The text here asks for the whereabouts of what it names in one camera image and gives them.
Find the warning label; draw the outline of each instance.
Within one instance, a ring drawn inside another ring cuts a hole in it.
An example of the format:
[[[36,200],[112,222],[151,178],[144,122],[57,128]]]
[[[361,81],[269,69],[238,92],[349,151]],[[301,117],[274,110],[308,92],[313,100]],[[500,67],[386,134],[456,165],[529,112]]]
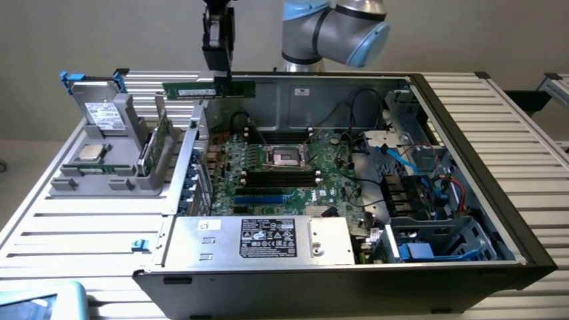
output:
[[[242,219],[238,254],[244,258],[296,257],[294,219]]]

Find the white wall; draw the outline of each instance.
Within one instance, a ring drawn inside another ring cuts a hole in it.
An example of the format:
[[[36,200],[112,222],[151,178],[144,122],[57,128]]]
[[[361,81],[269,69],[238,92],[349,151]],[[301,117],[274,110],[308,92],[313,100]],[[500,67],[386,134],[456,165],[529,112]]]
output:
[[[281,2],[236,2],[234,69],[277,64]],[[369,70],[486,71],[528,89],[569,71],[568,0],[385,2],[392,38]],[[201,11],[201,0],[0,0],[0,138],[67,138],[80,113],[61,70],[205,69]]]

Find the sticker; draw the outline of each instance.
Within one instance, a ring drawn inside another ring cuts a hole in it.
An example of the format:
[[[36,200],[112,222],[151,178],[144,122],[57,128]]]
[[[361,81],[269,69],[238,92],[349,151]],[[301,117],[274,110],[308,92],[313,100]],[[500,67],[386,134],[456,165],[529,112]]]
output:
[[[115,103],[85,103],[91,118],[101,130],[124,130],[121,115]]]
[[[297,257],[294,219],[242,219],[238,254],[244,258]]]
[[[300,95],[300,96],[308,97],[310,95],[310,89],[308,89],[308,88],[296,88],[294,89],[294,95]]]
[[[209,231],[221,229],[221,220],[200,220],[197,221],[197,231]]]

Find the motherboard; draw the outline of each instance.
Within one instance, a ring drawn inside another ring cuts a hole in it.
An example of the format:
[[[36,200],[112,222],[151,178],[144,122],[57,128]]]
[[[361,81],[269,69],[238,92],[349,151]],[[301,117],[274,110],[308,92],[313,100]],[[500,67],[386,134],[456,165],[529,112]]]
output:
[[[342,133],[333,130],[214,135],[206,154],[212,215],[337,214],[358,223],[364,215],[357,207],[362,204],[358,183],[338,172],[354,176],[341,139]]]

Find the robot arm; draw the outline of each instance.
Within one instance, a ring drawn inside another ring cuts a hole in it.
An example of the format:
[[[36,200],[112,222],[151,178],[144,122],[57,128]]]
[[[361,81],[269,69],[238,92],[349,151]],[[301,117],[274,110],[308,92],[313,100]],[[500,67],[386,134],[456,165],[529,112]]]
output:
[[[384,0],[286,1],[282,10],[285,71],[318,70],[322,58],[362,68],[389,35]]]
[[[230,0],[204,0],[204,51],[217,90],[230,84],[234,21]],[[384,0],[286,0],[282,9],[285,71],[321,71],[322,58],[361,68],[384,49],[389,24]]]

